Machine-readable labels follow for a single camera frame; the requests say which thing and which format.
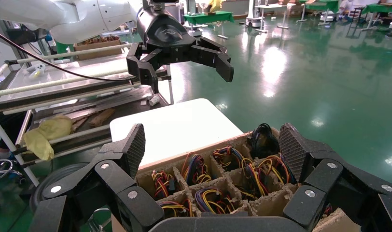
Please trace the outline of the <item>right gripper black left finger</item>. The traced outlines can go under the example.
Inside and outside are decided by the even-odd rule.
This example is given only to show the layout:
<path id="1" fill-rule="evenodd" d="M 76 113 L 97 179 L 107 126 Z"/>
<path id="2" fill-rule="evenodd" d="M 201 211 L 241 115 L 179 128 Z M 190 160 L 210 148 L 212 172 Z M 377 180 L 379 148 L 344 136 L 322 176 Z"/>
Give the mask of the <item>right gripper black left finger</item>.
<path id="1" fill-rule="evenodd" d="M 134 124 L 126 138 L 105 144 L 89 164 L 49 185 L 29 231 L 77 232 L 105 205 L 128 232 L 153 228 L 164 211 L 135 181 L 145 143 L 144 126 Z"/>

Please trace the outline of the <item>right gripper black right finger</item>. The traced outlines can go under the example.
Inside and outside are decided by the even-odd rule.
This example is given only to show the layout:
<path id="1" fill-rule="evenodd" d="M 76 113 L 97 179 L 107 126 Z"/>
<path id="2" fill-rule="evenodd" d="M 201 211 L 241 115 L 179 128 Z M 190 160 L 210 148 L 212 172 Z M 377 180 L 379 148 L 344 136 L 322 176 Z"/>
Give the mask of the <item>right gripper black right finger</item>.
<path id="1" fill-rule="evenodd" d="M 307 139 L 291 123 L 279 147 L 300 187 L 283 210 L 311 231 L 328 205 L 341 209 L 363 232 L 392 232 L 392 183 L 347 163 L 328 144 Z"/>

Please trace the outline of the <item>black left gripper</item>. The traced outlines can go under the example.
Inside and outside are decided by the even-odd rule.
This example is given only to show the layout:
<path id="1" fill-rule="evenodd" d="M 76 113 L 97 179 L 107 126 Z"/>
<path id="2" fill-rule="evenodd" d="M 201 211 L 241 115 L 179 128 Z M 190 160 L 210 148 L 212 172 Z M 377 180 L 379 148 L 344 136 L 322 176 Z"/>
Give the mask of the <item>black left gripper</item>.
<path id="1" fill-rule="evenodd" d="M 143 43 L 132 43 L 126 57 L 128 73 L 159 93 L 156 71 L 168 63 L 192 61 L 215 68 L 226 81 L 232 82 L 234 67 L 227 48 L 205 37 L 189 35 L 186 28 L 166 10 L 141 10 L 137 21 Z"/>

